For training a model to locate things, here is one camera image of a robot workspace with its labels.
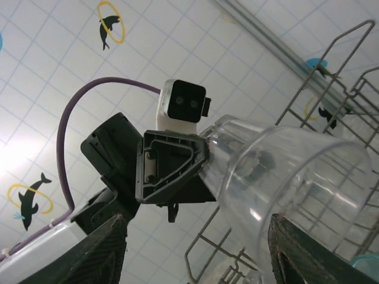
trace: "white plastic part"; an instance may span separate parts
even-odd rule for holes
[[[87,234],[80,226],[68,218],[20,251],[1,261],[0,284],[20,283],[55,261],[86,236]]]
[[[167,115],[165,115],[163,111],[163,94],[162,91],[160,91],[159,94],[159,100],[158,100],[158,107],[156,109],[156,116],[155,116],[155,127],[159,131],[173,131],[183,134],[196,134],[197,128],[196,123],[188,122],[188,121],[181,121],[181,120],[175,120],[173,118],[169,118]]]

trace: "teal object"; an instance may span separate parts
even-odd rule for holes
[[[379,253],[356,256],[350,263],[355,269],[379,282]]]
[[[306,63],[307,63],[309,66],[311,66],[311,67],[315,67],[316,64],[317,64],[317,62],[319,62],[319,60],[320,60],[319,58],[311,58],[311,59],[308,59],[308,60],[306,61]],[[327,66],[327,61],[326,61],[325,59],[321,61],[321,66],[324,67],[324,68],[326,68],[326,66]]]

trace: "camera lens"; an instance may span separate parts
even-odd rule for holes
[[[197,101],[191,101],[191,108],[197,108]]]
[[[175,99],[175,102],[176,102],[178,105],[181,105],[181,104],[183,104],[183,98],[182,98],[181,96],[179,96],[179,97],[177,97],[177,98]]]

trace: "camera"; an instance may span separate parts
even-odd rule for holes
[[[162,93],[163,112],[174,120],[198,123],[202,116],[207,116],[209,110],[205,94],[203,86],[182,80],[167,80]]]

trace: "yellow ring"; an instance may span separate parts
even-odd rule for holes
[[[29,186],[26,186],[26,185],[20,185],[20,184],[12,185],[12,186],[8,189],[8,192],[7,192],[7,197],[8,197],[8,199],[9,199],[9,201],[11,201],[11,202],[12,202],[17,208],[20,208],[20,205],[17,204],[16,202],[14,202],[14,201],[12,200],[12,198],[11,198],[11,191],[12,191],[12,189],[14,189],[14,188],[26,188],[26,189],[28,189],[29,191],[34,191],[35,193],[42,195],[42,196],[45,197],[45,198],[48,200],[48,202],[50,203],[50,208],[49,208],[49,210],[47,210],[47,211],[43,211],[43,212],[41,212],[41,214],[48,214],[48,213],[52,212],[52,210],[53,210],[53,208],[54,208],[54,204],[53,204],[53,201],[52,201],[47,195],[43,194],[43,193],[40,192],[40,191],[35,190],[34,188],[30,188]]]
[[[307,117],[307,115],[308,115],[308,108],[309,108],[309,105],[313,102],[313,100],[316,98],[316,95],[312,98],[312,99],[310,99],[309,101],[308,101],[308,103],[306,104],[306,106],[305,106],[305,108],[304,108],[304,115]],[[318,120],[319,119],[319,117],[310,117],[309,118],[309,120],[313,120],[313,121],[315,121],[315,120]]]
[[[108,29],[107,25],[105,25],[105,22],[102,20],[102,15],[101,15],[101,12],[100,12],[100,7],[103,6],[103,5],[108,5],[108,6],[110,6],[110,7],[113,9],[113,11],[116,13],[116,16],[119,17],[119,19],[120,19],[120,23],[121,23],[121,26],[122,26],[122,28],[123,28],[123,34],[121,35],[121,40],[117,40],[117,39],[115,39],[115,38],[113,37],[111,31]],[[108,1],[102,1],[102,2],[99,3],[99,5],[97,5],[97,13],[99,14],[99,18],[100,18],[100,21],[101,21],[102,26],[104,27],[105,31],[106,31],[107,34],[110,36],[110,38],[112,38],[112,40],[113,40],[115,43],[118,43],[118,44],[123,43],[124,40],[125,40],[125,26],[124,26],[123,18],[121,17],[121,15],[120,15],[120,13],[118,12],[118,10],[116,9],[116,7],[115,7],[112,3],[108,2]]]

